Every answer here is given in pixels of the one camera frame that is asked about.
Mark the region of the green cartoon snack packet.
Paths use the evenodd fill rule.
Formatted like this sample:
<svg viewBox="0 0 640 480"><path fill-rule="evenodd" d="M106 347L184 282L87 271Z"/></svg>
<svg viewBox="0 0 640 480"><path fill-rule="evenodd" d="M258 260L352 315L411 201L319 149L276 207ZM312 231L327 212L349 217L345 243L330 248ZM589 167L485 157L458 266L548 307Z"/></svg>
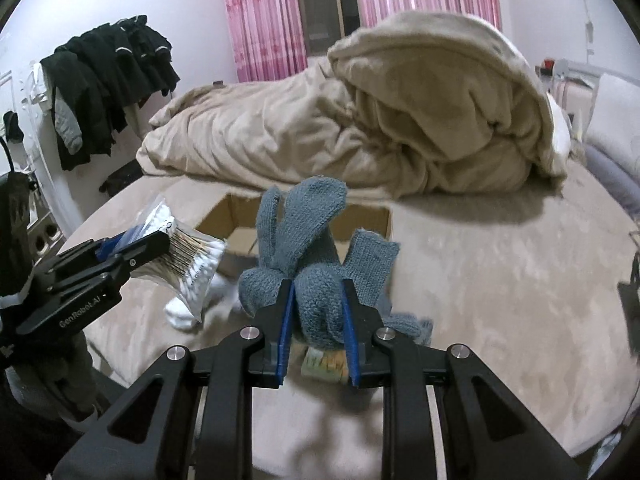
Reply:
<svg viewBox="0 0 640 480"><path fill-rule="evenodd" d="M346 353L344 350L321 351L308 347L300 374L320 382L346 384L349 378Z"/></svg>

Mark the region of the grey-blue knitted socks bundle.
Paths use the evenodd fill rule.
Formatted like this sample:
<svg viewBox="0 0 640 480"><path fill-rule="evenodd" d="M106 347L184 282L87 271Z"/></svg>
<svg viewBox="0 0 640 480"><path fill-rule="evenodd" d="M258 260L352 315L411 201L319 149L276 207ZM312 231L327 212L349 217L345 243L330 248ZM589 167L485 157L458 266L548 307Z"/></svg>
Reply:
<svg viewBox="0 0 640 480"><path fill-rule="evenodd" d="M282 282L290 280L299 317L296 336L318 350L338 350L344 347L343 282L349 280L360 304L377 308L384 325L427 346L432 320L390 310L387 286L400 245L358 228L346 257L338 255L330 223L345 209L346 195L344 182L327 177L309 178L287 193L274 186L262 194L258 266L239 278L243 309L254 316L271 306Z"/></svg>

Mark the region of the cotton swabs plastic bag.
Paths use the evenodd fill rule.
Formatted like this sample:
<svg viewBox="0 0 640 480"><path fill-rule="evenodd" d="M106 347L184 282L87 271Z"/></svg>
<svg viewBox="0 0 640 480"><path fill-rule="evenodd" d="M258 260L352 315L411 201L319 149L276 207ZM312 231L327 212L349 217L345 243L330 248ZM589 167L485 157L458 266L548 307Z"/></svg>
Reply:
<svg viewBox="0 0 640 480"><path fill-rule="evenodd" d="M206 286L217 273L227 243L180 221L161 195L140 212L138 221L142 235L154 231L168 234L169 250L135 270L132 276L166 286L174 298L191 300L204 295Z"/></svg>

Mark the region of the pink curtain left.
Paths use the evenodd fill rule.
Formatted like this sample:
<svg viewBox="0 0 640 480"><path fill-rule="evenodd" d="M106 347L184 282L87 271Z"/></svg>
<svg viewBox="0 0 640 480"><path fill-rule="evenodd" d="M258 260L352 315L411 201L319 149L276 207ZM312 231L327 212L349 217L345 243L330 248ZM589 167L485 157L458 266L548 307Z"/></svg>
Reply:
<svg viewBox="0 0 640 480"><path fill-rule="evenodd" d="M241 82L288 78L307 67L298 0L224 0Z"/></svg>

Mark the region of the black clothes pile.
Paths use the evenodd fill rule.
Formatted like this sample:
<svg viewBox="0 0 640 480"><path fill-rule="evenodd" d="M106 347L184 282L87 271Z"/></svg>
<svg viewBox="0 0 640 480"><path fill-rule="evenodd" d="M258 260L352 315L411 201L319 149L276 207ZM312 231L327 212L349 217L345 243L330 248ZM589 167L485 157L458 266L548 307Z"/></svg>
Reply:
<svg viewBox="0 0 640 480"><path fill-rule="evenodd" d="M70 38L41 60L65 171L109 155L113 133L137 128L128 110L179 82L171 43L138 14Z"/></svg>

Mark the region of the grey padded headboard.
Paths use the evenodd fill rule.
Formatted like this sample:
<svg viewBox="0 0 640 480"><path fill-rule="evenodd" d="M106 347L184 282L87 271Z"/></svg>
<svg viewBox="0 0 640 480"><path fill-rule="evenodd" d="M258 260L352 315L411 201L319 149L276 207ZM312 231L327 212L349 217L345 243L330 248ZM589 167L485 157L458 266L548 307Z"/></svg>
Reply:
<svg viewBox="0 0 640 480"><path fill-rule="evenodd" d="M639 87L600 77L584 135L587 169L633 219L639 218Z"/></svg>

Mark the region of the window frame dark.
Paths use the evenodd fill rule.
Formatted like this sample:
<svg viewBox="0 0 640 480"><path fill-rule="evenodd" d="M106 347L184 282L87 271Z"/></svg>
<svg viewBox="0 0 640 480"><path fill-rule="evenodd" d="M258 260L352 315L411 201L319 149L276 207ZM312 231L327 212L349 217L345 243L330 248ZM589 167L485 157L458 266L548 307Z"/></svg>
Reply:
<svg viewBox="0 0 640 480"><path fill-rule="evenodd" d="M329 47L360 27L357 0L298 0L307 54L325 55Z"/></svg>

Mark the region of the beige crumpled duvet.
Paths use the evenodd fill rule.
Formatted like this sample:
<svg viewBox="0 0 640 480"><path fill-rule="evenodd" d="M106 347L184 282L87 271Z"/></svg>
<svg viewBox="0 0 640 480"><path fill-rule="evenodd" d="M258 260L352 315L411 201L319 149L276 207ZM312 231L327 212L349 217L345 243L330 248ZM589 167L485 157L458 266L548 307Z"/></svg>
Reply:
<svg viewBox="0 0 640 480"><path fill-rule="evenodd" d="M361 197L512 192L554 184L547 92L521 52L474 15L406 11L338 40L288 78L205 86L150 121L145 174L249 188L313 176Z"/></svg>

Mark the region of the brown cardboard box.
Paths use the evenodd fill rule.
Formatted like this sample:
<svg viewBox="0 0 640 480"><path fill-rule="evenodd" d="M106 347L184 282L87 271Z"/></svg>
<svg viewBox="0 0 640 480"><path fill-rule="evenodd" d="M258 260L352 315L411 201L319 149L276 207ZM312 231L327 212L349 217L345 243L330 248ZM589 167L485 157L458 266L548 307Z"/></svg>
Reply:
<svg viewBox="0 0 640 480"><path fill-rule="evenodd" d="M259 204L259 197L228 193L198 225L199 231L227 242L218 266L218 273L225 278L237 280L243 271L257 266L259 252L255 221ZM357 203L349 203L330 224L341 260L346 257L356 229L377 232L389 238L391 227L392 213L387 207Z"/></svg>

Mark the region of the white pillow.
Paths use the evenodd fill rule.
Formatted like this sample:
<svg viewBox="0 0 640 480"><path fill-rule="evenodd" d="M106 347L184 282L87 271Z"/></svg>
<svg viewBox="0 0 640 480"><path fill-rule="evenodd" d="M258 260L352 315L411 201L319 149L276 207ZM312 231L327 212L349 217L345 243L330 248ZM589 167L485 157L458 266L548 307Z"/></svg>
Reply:
<svg viewBox="0 0 640 480"><path fill-rule="evenodd" d="M551 174L553 177L559 177L566 173L566 162L570 157L572 138L562 108L551 93L547 94L547 98L553 119Z"/></svg>

